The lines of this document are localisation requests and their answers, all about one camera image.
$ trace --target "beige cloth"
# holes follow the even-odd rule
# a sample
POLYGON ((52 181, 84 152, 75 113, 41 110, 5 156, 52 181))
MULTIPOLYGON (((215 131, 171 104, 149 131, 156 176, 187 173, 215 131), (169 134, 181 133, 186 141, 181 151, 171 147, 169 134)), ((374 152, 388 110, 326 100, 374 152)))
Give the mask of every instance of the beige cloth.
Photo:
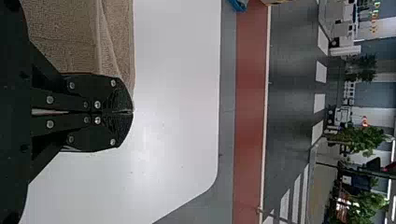
POLYGON ((32 42, 61 72, 134 87, 132 0, 22 0, 32 42))

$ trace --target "white table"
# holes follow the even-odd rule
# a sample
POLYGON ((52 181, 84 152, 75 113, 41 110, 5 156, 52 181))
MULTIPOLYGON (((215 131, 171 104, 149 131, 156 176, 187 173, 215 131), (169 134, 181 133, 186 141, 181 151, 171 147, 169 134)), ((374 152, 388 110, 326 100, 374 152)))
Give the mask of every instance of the white table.
POLYGON ((24 224, 152 223, 218 170, 220 0, 134 0, 135 117, 121 148, 61 153, 24 224))

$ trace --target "blue object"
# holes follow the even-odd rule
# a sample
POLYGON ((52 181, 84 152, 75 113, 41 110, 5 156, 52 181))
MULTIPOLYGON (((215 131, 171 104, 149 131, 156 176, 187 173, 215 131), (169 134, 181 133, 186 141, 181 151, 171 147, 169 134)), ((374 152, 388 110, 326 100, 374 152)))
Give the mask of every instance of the blue object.
POLYGON ((238 0, 229 0, 229 2, 237 12, 245 12, 247 10, 247 6, 238 0))

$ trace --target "red stripe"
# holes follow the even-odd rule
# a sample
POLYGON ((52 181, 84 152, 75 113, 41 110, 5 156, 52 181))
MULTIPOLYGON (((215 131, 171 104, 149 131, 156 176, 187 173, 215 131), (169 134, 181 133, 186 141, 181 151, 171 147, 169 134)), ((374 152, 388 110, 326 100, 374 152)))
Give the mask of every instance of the red stripe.
POLYGON ((260 0, 250 0, 236 18, 233 224, 259 223, 267 13, 260 0))

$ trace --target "black metal bracket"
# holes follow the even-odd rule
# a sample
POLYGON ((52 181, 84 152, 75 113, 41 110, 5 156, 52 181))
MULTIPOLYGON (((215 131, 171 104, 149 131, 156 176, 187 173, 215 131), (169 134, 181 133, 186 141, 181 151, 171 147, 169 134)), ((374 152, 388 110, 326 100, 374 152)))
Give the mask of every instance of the black metal bracket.
POLYGON ((18 0, 0 1, 0 29, 0 223, 16 224, 50 161, 119 147, 134 106, 117 77, 59 73, 30 42, 18 0))

